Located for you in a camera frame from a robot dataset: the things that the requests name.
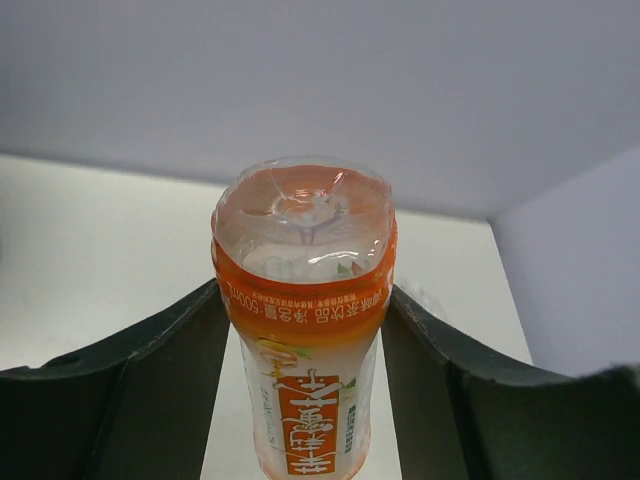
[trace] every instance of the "orange label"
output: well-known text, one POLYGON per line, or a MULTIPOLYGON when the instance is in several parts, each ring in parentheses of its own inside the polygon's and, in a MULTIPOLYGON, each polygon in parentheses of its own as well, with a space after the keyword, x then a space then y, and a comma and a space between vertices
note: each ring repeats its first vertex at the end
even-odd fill
POLYGON ((295 284, 267 280, 238 266, 220 247, 212 245, 218 283, 225 302, 243 317, 278 322, 289 331, 314 332, 336 323, 358 322, 386 309, 393 288, 397 228, 378 266, 349 280, 295 284))
POLYGON ((337 376, 282 377, 280 411, 289 475, 332 473, 336 468, 338 402, 343 387, 337 376))

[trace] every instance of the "gray wall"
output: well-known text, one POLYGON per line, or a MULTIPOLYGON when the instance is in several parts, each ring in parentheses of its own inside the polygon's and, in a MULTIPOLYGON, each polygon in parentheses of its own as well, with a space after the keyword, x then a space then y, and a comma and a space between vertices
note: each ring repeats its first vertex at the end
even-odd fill
POLYGON ((496 214, 636 145, 637 0, 4 0, 0 151, 227 181, 369 163, 496 214))
POLYGON ((640 364, 640 148, 493 227, 535 364, 640 364))

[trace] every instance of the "tabletop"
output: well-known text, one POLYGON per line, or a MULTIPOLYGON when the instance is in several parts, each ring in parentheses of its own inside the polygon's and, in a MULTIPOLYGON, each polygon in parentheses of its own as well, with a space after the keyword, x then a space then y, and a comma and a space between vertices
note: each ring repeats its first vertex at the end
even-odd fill
MULTIPOLYGON (((0 156, 0 370, 96 342, 209 280, 209 219, 224 188, 0 156)), ((396 283, 457 329, 530 363, 489 225, 403 211, 397 221, 396 283)), ((358 478, 400 479, 382 354, 371 414, 358 478)), ((250 415, 231 329, 203 480, 264 478, 250 415)))

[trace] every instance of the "bottle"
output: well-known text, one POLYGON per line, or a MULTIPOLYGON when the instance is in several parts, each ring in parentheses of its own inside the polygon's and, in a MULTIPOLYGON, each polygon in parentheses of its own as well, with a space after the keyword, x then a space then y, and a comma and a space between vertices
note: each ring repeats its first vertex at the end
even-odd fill
POLYGON ((352 478, 369 449, 375 339, 393 286, 390 187, 341 160, 272 160, 225 191, 211 226, 261 469, 352 478))

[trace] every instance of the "black object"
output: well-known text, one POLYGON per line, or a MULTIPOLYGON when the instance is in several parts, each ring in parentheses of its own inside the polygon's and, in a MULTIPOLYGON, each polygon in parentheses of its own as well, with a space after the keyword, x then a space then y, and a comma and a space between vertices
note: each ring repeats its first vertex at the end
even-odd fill
MULTIPOLYGON (((199 479, 228 328, 212 281, 40 369, 0 372, 0 479, 199 479)), ((640 479, 640 369, 522 364, 397 287, 382 338, 403 480, 640 479)))

